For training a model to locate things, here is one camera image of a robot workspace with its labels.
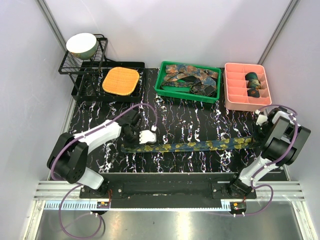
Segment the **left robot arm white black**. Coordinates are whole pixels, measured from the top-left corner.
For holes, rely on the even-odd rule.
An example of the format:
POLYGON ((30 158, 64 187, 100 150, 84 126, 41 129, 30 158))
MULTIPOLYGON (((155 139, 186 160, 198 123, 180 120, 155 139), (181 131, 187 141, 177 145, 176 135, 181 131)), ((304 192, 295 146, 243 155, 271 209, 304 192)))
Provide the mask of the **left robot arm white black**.
POLYGON ((58 176, 70 184, 87 186, 95 197, 103 198, 108 193, 108 186, 102 175, 87 167, 88 156, 104 143, 120 137, 124 145, 136 146, 139 143, 140 118, 137 111, 130 110, 85 132, 61 134, 47 161, 47 167, 54 177, 58 176))

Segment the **blue yellow floral tie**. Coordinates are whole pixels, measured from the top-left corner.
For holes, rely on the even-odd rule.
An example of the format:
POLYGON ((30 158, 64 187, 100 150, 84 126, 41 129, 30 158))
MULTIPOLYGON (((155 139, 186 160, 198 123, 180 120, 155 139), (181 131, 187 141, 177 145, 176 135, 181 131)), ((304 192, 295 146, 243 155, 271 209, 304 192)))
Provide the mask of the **blue yellow floral tie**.
POLYGON ((123 153, 177 153, 177 152, 207 152, 253 149, 259 142, 252 136, 235 137, 223 140, 207 140, 188 143, 140 144, 134 147, 121 146, 123 153))

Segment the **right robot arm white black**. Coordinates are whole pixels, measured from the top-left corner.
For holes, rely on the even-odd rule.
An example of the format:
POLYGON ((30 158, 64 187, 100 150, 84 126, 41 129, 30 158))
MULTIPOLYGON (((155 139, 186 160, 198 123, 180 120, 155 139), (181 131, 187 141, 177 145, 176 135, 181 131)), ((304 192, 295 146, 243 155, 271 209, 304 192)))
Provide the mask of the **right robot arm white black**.
POLYGON ((260 154, 227 185, 228 195, 232 198, 247 196, 270 171, 291 165, 311 134, 310 129, 298 123, 295 110, 283 105, 272 106, 274 108, 267 115, 262 109, 255 111, 257 119, 254 130, 256 136, 260 137, 260 154))

